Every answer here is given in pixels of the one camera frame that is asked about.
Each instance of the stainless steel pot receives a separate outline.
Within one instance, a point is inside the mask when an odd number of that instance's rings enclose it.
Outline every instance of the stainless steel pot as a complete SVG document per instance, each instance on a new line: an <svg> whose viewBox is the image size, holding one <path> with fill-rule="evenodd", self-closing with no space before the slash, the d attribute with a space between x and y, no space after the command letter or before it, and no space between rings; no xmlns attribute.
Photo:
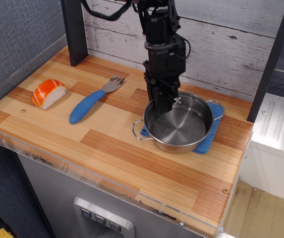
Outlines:
<svg viewBox="0 0 284 238"><path fill-rule="evenodd" d="M149 103L142 120L133 123L132 131L139 140L154 140L161 149L172 153L183 153L194 150L209 135L214 121L213 112L207 102L195 94L179 92L181 103L173 105L172 110L157 115L153 101ZM134 127L144 121L150 137L141 138L136 135Z"/></svg>

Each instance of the black post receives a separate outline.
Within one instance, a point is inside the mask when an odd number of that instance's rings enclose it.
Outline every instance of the black post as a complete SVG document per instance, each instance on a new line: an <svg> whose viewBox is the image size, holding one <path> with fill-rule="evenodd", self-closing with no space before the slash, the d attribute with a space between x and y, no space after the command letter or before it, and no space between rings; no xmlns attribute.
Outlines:
<svg viewBox="0 0 284 238"><path fill-rule="evenodd" d="M61 0L64 26L71 66L76 66L88 55L81 2Z"/></svg>
<svg viewBox="0 0 284 238"><path fill-rule="evenodd" d="M266 90L269 86L270 80L275 70L276 63L279 60L280 54L282 52L283 46L284 46L284 16L282 18L281 25L277 32L277 36L275 38L272 51L269 56L269 60L267 61L267 64L265 66L265 70L264 70L261 82L256 91L256 95L255 95L249 116L247 118L247 120L250 122L255 122L255 119L260 110L261 104L263 102Z"/></svg>

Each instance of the fork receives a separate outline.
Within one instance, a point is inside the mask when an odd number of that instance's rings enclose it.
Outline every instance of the fork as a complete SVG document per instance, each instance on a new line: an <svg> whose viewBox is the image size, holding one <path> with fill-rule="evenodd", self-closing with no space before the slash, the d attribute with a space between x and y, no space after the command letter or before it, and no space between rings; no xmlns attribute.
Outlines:
<svg viewBox="0 0 284 238"><path fill-rule="evenodd" d="M69 122L75 124L80 121L92 108L92 106L105 96L106 93L113 92L124 83L124 78L114 75L110 81L103 86L101 90L95 91L89 96L85 97L70 114Z"/></svg>

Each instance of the blue towel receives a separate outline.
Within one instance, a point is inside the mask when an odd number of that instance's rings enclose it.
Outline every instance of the blue towel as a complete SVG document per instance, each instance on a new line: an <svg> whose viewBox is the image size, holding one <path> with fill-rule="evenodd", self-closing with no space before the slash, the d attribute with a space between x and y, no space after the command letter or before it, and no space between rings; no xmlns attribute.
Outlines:
<svg viewBox="0 0 284 238"><path fill-rule="evenodd" d="M215 118L221 116L222 113L223 113L223 110L225 109L225 108L222 108L221 106L219 106L217 104L210 103L210 102L208 102L208 105L211 108ZM196 149L193 150L193 152L200 154L200 155L203 155L203 154L206 154L209 151L210 146L212 144L212 141L215 137L218 125L220 123L220 120L221 120L221 118L215 121L209 135L203 140L203 142L200 145L197 146ZM141 130L141 135L150 136L148 131L146 130L145 126L143 126L143 128Z"/></svg>

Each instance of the gray fabric wall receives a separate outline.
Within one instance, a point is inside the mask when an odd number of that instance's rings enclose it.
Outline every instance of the gray fabric wall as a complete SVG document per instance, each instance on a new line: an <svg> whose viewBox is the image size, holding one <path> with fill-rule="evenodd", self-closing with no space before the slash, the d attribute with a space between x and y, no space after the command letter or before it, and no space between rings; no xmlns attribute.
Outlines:
<svg viewBox="0 0 284 238"><path fill-rule="evenodd" d="M60 0L0 0L0 99L65 45ZM19 238L49 238L14 155L0 146L0 218Z"/></svg>
<svg viewBox="0 0 284 238"><path fill-rule="evenodd" d="M0 99L57 52L36 58L64 34L60 0L0 0Z"/></svg>

